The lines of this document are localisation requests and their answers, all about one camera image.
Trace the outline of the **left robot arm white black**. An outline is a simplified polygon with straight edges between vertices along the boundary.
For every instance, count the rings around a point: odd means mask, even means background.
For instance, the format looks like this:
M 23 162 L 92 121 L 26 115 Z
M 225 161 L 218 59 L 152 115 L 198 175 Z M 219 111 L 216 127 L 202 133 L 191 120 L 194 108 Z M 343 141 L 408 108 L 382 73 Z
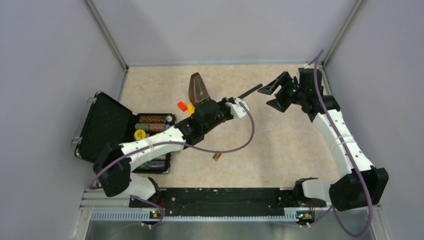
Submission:
M 93 171 L 107 197 L 121 193 L 135 195 L 149 207 L 160 202 L 159 188 L 134 170 L 162 155 L 178 152 L 203 141 L 205 135 L 218 125 L 247 115 L 249 106 L 241 98 L 223 98 L 216 102 L 205 100 L 194 113 L 165 131 L 142 140 L 105 144 L 93 165 Z

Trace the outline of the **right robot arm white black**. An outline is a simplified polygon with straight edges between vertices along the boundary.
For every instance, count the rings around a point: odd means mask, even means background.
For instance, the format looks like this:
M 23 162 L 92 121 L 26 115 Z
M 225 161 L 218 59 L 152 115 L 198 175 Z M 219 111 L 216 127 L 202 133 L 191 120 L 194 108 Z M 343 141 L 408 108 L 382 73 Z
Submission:
M 266 104 L 279 112 L 284 113 L 291 105 L 300 106 L 336 162 L 340 178 L 334 183 L 316 177 L 296 181 L 293 200 L 297 205 L 307 206 L 318 199 L 343 212 L 379 204 L 389 174 L 385 168 L 377 168 L 358 146 L 335 97 L 324 94 L 320 70 L 299 68 L 298 76 L 284 71 L 258 92 L 274 95 Z

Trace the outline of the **black remote control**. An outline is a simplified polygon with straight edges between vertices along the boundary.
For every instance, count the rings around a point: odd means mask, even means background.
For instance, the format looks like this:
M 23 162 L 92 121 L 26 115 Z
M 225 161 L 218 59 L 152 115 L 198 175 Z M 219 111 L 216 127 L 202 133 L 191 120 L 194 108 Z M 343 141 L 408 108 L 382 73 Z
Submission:
M 263 84 L 260 83 L 256 86 L 254 86 L 253 88 L 247 90 L 246 92 L 242 93 L 241 95 L 239 95 L 238 98 L 244 99 L 244 98 L 246 98 L 247 96 L 249 96 L 250 94 L 254 93 L 255 91 L 257 91 L 258 89 L 260 89 L 262 87 L 263 87 Z

